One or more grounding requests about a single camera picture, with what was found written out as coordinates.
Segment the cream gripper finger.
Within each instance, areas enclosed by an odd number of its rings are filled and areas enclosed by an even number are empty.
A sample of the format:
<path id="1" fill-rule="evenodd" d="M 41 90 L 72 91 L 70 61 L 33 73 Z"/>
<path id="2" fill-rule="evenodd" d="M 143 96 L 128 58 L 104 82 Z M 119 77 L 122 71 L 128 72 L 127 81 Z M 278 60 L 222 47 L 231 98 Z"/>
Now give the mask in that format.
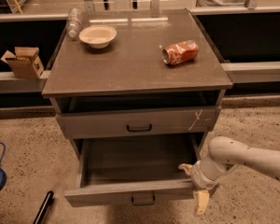
<path id="1" fill-rule="evenodd" d="M 178 166 L 178 169 L 184 171 L 187 176 L 192 176 L 192 165 L 191 164 L 182 163 Z"/>
<path id="2" fill-rule="evenodd" d="M 207 189 L 197 189 L 193 191 L 195 201 L 194 213 L 201 216 L 205 213 L 209 202 L 209 191 Z"/>

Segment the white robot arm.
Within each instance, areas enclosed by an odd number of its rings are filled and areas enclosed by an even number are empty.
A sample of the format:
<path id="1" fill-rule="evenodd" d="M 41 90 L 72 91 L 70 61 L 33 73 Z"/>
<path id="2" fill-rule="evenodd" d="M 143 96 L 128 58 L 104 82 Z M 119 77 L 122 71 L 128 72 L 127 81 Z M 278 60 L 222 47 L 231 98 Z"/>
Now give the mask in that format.
<path id="1" fill-rule="evenodd" d="M 209 202 L 209 191 L 217 180 L 243 165 L 280 182 L 280 150 L 249 147 L 229 137 L 219 136 L 208 145 L 208 155 L 194 164 L 182 163 L 183 170 L 194 186 L 194 214 L 205 213 Z"/>

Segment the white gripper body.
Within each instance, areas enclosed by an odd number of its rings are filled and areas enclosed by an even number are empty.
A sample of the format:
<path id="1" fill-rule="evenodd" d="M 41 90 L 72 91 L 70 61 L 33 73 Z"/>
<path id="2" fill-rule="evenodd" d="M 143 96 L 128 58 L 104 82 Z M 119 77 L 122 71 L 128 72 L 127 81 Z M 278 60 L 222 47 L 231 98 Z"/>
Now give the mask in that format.
<path id="1" fill-rule="evenodd" d="M 204 157 L 191 167 L 190 177 L 196 188 L 210 190 L 217 184 L 217 179 L 230 169 L 228 164 Z"/>

